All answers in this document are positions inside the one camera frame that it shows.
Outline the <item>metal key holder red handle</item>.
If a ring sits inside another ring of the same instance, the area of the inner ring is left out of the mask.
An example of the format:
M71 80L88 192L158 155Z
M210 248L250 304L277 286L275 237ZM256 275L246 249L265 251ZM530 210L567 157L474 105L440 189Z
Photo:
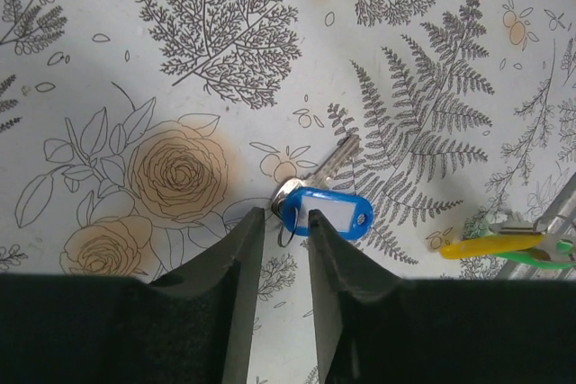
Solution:
M553 252L556 244L567 240L575 244L575 172L560 168L559 175L549 176L527 198L527 210L506 210L490 219L490 232L540 230L545 240L537 247ZM496 274L499 280L573 280L575 266L563 270L544 270L500 258L504 264Z

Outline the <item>blue key tag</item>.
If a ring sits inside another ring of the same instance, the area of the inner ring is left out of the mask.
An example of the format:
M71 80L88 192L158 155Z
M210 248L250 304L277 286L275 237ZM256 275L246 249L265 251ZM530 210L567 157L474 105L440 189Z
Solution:
M374 221L370 201L329 187L339 168L350 162L359 150L359 136L349 135L315 172L303 178L291 177L280 184L271 200L271 211L280 220L277 236L280 247L291 243L283 240L284 234L289 238L310 234L309 212L312 210L320 211L347 241L358 240L368 233Z

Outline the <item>green key tag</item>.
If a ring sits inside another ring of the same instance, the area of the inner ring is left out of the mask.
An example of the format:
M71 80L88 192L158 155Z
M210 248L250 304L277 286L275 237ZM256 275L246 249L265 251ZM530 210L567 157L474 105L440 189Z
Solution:
M514 263L526 264L544 270L563 270L575 266L575 244L567 240L559 241L553 252L539 247L496 254Z

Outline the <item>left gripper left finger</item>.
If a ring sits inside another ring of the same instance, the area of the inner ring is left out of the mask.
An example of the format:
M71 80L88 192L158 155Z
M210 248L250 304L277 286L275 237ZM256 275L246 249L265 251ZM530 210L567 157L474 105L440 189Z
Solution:
M4 274L2 382L245 382L264 240L254 208L152 283Z

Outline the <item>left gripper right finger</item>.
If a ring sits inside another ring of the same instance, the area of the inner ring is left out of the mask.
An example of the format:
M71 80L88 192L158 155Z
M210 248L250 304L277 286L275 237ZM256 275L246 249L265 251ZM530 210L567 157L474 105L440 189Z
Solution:
M574 382L573 282L407 280L309 227L321 382Z

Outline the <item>yellow key tag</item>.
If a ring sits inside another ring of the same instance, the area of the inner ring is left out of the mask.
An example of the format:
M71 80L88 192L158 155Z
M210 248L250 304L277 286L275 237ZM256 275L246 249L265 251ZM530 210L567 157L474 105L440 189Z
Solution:
M448 260L459 260L483 255L498 255L538 246L544 235L496 235L477 237L442 246L440 255Z

